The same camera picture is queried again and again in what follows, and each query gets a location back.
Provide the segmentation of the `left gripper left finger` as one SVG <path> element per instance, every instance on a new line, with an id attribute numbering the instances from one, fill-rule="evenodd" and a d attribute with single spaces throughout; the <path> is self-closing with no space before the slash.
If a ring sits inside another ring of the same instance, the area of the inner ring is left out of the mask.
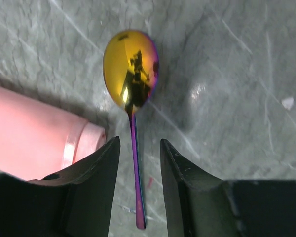
<path id="1" fill-rule="evenodd" d="M 120 156 L 119 137 L 42 180 L 0 172 L 0 237 L 106 237 Z"/>

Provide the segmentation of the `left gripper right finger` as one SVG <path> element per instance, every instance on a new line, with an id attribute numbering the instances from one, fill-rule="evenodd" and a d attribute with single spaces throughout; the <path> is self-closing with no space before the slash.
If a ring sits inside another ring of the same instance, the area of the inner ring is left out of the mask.
<path id="1" fill-rule="evenodd" d="M 160 161 L 171 237 L 296 237 L 296 180 L 221 180 L 166 139 Z"/>

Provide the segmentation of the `pink satin napkin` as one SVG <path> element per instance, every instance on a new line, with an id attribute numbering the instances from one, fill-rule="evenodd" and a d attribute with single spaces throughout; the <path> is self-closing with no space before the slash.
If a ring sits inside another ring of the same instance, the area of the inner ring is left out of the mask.
<path id="1" fill-rule="evenodd" d="M 65 110 L 0 87 L 0 170 L 42 179 L 94 153 L 104 128 Z"/>

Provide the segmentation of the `gold spoon with purple handle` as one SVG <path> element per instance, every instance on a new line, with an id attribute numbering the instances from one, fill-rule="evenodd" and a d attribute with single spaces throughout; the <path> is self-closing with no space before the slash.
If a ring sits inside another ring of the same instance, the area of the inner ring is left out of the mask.
<path id="1" fill-rule="evenodd" d="M 136 226 L 146 228 L 135 114 L 151 96 L 159 72 L 158 54 L 151 38 L 134 29 L 117 33 L 107 44 L 103 77 L 113 101 L 128 115 L 135 176 Z"/>

